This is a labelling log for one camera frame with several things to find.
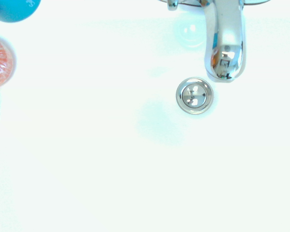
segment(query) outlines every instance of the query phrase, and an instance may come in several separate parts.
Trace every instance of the faucet spout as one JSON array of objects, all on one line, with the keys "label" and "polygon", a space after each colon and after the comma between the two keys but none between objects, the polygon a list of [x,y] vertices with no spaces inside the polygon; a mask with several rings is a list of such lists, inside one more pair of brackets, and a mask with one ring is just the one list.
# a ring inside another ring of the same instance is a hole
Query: faucet spout
[{"label": "faucet spout", "polygon": [[243,8],[244,4],[258,4],[269,0],[161,0],[169,10],[179,3],[201,6],[207,27],[205,68],[220,80],[233,80],[243,69],[245,51]]}]

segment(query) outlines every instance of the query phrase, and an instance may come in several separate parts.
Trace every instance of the sink basin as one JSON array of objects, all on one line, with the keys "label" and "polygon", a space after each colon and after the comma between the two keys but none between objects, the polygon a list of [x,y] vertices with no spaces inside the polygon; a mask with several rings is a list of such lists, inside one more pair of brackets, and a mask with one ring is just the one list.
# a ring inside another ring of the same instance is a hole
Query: sink basin
[{"label": "sink basin", "polygon": [[[201,8],[52,0],[0,22],[0,231],[290,232],[290,8],[244,16],[231,83],[207,76]],[[214,92],[201,115],[176,103],[189,77]]]}]

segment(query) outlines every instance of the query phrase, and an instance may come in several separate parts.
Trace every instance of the drain cover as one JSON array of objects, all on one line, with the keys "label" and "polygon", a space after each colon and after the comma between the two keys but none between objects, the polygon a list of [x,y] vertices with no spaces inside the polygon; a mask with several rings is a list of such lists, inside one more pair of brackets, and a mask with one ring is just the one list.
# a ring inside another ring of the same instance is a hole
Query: drain cover
[{"label": "drain cover", "polygon": [[193,77],[180,83],[176,91],[176,100],[182,110],[197,115],[211,106],[213,91],[204,80]]}]

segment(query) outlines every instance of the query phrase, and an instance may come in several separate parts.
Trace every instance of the white ceramic surface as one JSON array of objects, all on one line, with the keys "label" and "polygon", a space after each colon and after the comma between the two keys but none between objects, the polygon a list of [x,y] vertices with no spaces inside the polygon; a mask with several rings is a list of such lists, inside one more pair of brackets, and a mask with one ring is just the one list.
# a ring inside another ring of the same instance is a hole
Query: white ceramic surface
[{"label": "white ceramic surface", "polygon": [[[290,5],[244,14],[229,84],[206,75],[201,9],[43,0],[0,22],[0,232],[290,232]],[[215,94],[197,116],[175,99],[194,76]]]}]

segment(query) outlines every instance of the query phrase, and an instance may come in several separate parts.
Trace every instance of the faucet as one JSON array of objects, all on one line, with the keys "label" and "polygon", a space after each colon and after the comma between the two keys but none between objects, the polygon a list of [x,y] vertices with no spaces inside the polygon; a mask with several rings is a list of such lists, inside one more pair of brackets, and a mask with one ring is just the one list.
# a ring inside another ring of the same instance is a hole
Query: faucet
[{"label": "faucet", "polygon": [[207,42],[205,68],[214,78],[234,80],[243,67],[244,26],[242,11],[245,5],[269,0],[161,0],[168,9],[177,9],[179,3],[204,9]]}]

